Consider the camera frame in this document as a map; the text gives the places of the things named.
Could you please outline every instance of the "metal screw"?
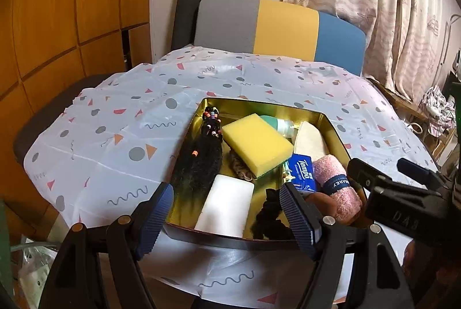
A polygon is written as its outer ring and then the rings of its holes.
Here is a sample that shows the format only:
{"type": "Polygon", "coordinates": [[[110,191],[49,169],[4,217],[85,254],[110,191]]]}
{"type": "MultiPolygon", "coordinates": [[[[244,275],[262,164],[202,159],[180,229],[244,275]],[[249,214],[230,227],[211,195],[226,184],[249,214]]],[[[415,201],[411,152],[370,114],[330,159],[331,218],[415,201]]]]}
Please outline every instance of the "metal screw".
{"type": "Polygon", "coordinates": [[[331,215],[324,216],[322,221],[329,226],[333,226],[336,223],[335,219],[331,215]]]}
{"type": "Polygon", "coordinates": [[[131,217],[129,215],[122,215],[118,220],[117,220],[119,225],[127,225],[128,223],[131,222],[131,217]]]}
{"type": "Polygon", "coordinates": [[[375,192],[379,193],[380,195],[384,192],[384,188],[381,187],[374,187],[375,192]]]}
{"type": "Polygon", "coordinates": [[[377,224],[372,224],[370,226],[370,231],[373,233],[380,233],[381,232],[381,227],[378,226],[377,224]]]}
{"type": "Polygon", "coordinates": [[[72,231],[73,232],[80,232],[81,230],[84,229],[84,226],[82,223],[75,223],[73,226],[72,226],[72,231]]]}

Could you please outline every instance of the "table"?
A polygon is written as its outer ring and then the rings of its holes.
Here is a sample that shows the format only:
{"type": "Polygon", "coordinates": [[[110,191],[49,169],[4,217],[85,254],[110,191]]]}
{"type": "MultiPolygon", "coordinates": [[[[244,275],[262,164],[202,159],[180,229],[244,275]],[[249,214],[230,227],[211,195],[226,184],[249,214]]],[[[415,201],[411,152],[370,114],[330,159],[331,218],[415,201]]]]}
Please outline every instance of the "table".
{"type": "MultiPolygon", "coordinates": [[[[182,137],[204,97],[243,98],[322,112],[351,157],[393,179],[406,157],[435,169],[419,139],[365,79],[319,62],[185,47],[96,88],[39,136],[24,167],[68,225],[111,223],[168,180],[182,137]]],[[[400,262],[409,238],[383,227],[400,262]]],[[[141,262],[144,276],[211,301],[256,308],[293,307],[313,263],[299,251],[248,252],[204,247],[161,233],[141,262]]],[[[337,298],[349,285],[347,255],[337,298]]]]}

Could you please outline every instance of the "plastic bag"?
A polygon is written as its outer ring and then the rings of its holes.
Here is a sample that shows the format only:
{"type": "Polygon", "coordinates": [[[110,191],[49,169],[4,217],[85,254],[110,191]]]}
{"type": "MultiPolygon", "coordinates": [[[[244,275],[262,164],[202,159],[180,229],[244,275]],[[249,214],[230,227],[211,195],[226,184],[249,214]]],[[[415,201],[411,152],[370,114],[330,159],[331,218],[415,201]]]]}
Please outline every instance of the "plastic bag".
{"type": "Polygon", "coordinates": [[[41,293],[56,254],[55,251],[41,246],[24,249],[22,267],[18,272],[18,277],[30,309],[38,308],[41,293]]]}

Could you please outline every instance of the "pink towel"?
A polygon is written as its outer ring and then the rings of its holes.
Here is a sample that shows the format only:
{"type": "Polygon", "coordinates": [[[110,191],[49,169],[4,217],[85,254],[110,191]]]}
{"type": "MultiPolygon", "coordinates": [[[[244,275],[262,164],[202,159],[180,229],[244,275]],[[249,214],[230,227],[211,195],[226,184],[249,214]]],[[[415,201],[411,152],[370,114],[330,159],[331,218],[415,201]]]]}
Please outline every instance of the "pink towel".
{"type": "Polygon", "coordinates": [[[320,183],[326,194],[338,202],[335,219],[342,224],[350,224],[360,212],[362,201],[350,186],[346,177],[346,170],[331,154],[314,161],[312,165],[315,180],[320,183]]]}

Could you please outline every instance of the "black scrunchie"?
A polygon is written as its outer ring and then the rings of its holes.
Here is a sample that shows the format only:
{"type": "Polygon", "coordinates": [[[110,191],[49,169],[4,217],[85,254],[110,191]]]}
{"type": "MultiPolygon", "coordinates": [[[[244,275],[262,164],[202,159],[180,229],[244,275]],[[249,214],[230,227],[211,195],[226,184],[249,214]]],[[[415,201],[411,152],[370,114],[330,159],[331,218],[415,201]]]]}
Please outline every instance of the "black scrunchie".
{"type": "Polygon", "coordinates": [[[253,239],[293,240],[294,235],[290,228],[277,219],[282,207],[280,206],[279,189],[266,189],[266,201],[261,211],[256,216],[255,223],[251,226],[253,239]]]}

